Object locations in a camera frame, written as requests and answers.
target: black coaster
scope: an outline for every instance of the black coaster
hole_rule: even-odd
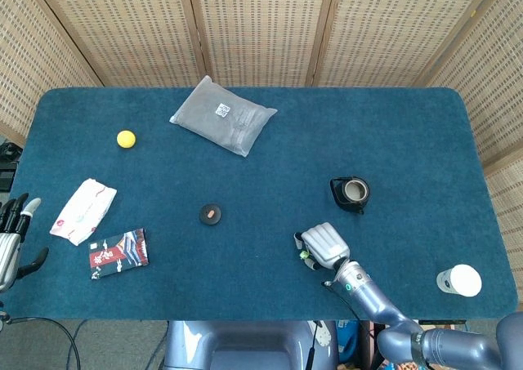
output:
[[[199,211],[199,219],[205,225],[215,225],[221,219],[221,209],[216,204],[206,204]]]

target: blue carpet tabletop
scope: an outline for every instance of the blue carpet tabletop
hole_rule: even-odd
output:
[[[446,88],[231,88],[278,109],[242,158],[169,123],[189,88],[65,88],[40,100],[11,195],[42,205],[21,265],[43,267],[0,295],[13,316],[107,319],[350,319],[309,270],[293,232],[329,221],[408,316],[500,317],[516,289],[463,101]],[[116,135],[136,133],[122,149]],[[333,201],[329,180],[359,176],[364,215]],[[118,193],[75,247],[49,234],[87,178]],[[199,221],[218,203],[221,221]],[[146,229],[150,264],[91,280],[88,243]],[[476,268],[473,298],[441,292],[436,275]],[[360,316],[365,318],[361,309]]]

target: white cup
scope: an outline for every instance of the white cup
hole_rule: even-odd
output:
[[[463,296],[476,296],[481,291],[481,276],[470,265],[459,264],[440,272],[436,278],[443,292]]]

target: gray plastic bag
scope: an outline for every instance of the gray plastic bag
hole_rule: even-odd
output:
[[[169,122],[245,157],[277,112],[240,98],[205,76]]]

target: yellow ball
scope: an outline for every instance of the yellow ball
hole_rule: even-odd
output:
[[[131,148],[136,143],[136,136],[131,131],[121,131],[116,136],[116,141],[122,148]]]

